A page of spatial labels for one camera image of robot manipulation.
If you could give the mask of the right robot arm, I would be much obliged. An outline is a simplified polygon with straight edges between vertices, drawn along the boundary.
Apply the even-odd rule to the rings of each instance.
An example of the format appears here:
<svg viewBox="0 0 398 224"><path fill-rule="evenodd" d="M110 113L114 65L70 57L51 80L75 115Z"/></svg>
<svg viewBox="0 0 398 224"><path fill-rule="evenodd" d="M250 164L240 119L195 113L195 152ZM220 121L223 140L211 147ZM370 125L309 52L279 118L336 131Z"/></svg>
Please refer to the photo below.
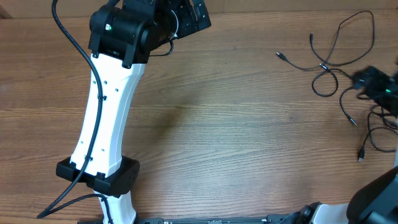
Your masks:
<svg viewBox="0 0 398 224"><path fill-rule="evenodd" d="M388 128L397 131L389 117L397 118L397 74L389 76L376 67L356 72L352 76L357 98L372 100L380 108L380 117ZM300 211L276 219L276 223L397 223L397 159L394 167L355 193L347 204L313 203Z"/></svg>

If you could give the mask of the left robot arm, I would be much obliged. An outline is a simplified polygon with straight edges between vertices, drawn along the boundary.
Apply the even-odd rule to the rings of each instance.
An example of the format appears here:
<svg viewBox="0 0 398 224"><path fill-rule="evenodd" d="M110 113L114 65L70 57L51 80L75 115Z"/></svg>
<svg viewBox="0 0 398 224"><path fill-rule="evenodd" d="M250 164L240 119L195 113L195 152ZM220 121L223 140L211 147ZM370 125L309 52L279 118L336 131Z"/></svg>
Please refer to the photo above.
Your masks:
<svg viewBox="0 0 398 224"><path fill-rule="evenodd" d="M100 200L103 223L134 223L131 189L139 162L123 156L134 91L154 50L209 28L202 0L108 1L90 18L90 92L79 142L56 174L85 183Z"/></svg>

